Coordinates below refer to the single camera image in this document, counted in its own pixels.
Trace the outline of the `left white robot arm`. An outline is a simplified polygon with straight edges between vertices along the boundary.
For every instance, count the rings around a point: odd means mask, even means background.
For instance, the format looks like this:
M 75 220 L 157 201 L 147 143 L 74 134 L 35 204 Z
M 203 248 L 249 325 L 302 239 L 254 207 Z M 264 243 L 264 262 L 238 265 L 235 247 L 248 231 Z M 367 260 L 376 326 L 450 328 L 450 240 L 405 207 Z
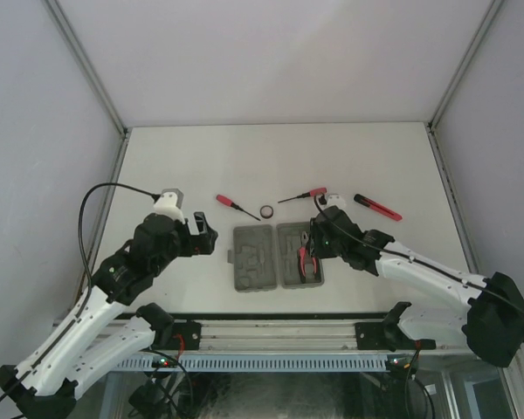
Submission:
M 194 218 L 196 235 L 186 220 L 148 215 L 133 237 L 100 264 L 91 288 L 47 340 L 16 366 L 0 367 L 0 388 L 23 417 L 66 418 L 83 394 L 120 362 L 141 350 L 170 345 L 174 320 L 155 303 L 139 307 L 101 342 L 96 338 L 176 258 L 213 253 L 217 232 L 204 213 Z

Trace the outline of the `red black pliers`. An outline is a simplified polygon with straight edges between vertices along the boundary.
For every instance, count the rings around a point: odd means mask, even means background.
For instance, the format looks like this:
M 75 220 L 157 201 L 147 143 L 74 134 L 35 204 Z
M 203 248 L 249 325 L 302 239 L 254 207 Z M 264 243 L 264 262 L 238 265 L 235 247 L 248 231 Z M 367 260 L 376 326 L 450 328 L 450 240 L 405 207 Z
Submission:
M 305 284 L 309 278 L 314 279 L 315 281 L 321 280 L 319 263 L 317 262 L 317 259 L 310 254 L 309 251 L 309 239 L 309 234 L 303 230 L 300 234 L 300 248 L 297 252 L 298 271 L 300 275 L 300 282 L 302 284 Z

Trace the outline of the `grey plastic tool case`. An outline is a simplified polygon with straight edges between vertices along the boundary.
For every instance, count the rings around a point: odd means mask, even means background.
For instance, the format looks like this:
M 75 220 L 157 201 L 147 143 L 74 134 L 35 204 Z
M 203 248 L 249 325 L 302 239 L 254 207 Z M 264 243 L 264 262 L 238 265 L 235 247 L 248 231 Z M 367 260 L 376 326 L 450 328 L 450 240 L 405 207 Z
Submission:
M 315 288 L 324 284 L 320 261 L 299 264 L 301 245 L 308 238 L 308 223 L 241 226 L 233 230 L 228 262 L 233 266 L 237 292 Z

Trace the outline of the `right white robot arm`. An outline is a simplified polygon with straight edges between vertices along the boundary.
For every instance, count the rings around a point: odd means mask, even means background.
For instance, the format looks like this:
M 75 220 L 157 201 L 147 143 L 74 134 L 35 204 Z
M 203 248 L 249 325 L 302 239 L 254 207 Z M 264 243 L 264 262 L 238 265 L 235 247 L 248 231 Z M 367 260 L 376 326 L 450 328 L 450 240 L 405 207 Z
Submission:
M 309 251 L 340 258 L 356 271 L 404 283 L 435 299 L 423 307 L 399 301 L 382 320 L 380 344 L 390 351 L 468 347 L 484 362 L 508 367 L 524 344 L 524 298 L 508 275 L 448 268 L 379 230 L 361 230 L 336 206 L 309 222 Z

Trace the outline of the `red-handled screwdriver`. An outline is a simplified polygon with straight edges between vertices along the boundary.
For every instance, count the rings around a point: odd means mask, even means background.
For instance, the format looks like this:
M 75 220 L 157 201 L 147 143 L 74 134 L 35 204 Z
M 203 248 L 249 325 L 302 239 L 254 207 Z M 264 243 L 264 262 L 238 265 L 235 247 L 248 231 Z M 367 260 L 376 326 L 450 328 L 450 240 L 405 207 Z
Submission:
M 251 218 L 257 220 L 257 221 L 261 221 L 261 219 L 257 216 L 254 216 L 252 213 L 246 211 L 245 209 L 243 209 L 242 207 L 240 207 L 238 204 L 236 204 L 234 201 L 232 201 L 229 197 L 227 196 L 223 196 L 223 195 L 220 195 L 218 194 L 216 196 L 216 200 L 223 204 L 224 206 L 226 207 L 229 207 L 229 208 L 232 208 L 236 211 L 239 211 L 239 212 L 242 212 L 242 213 L 245 213 L 247 216 L 250 216 Z
M 318 195 L 325 195 L 327 192 L 328 192 L 328 189 L 326 187 L 317 188 L 317 189 L 311 189 L 308 192 L 303 192 L 303 193 L 301 193 L 299 195 L 280 200 L 279 203 L 286 203 L 286 202 L 290 202 L 290 201 L 293 201 L 293 200 L 311 198 L 311 197 L 315 197 L 315 196 L 318 196 Z

